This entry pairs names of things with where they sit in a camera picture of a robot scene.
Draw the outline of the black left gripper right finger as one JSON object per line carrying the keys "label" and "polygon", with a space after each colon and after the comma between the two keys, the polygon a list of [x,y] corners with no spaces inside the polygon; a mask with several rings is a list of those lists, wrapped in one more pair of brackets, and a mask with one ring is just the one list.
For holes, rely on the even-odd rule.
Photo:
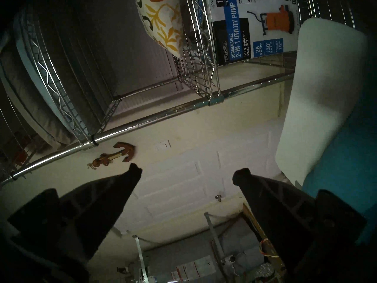
{"label": "black left gripper right finger", "polygon": [[357,241],[366,219],[328,190],[313,198],[282,181],[233,174],[252,214],[286,268],[325,268]]}

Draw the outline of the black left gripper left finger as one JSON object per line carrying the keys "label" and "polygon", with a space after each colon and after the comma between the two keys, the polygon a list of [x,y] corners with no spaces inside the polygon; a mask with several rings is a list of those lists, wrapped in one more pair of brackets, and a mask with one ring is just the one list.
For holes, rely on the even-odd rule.
{"label": "black left gripper left finger", "polygon": [[123,174],[85,183],[59,197],[49,188],[9,218],[11,241],[46,260],[87,263],[122,214],[143,170],[131,163]]}

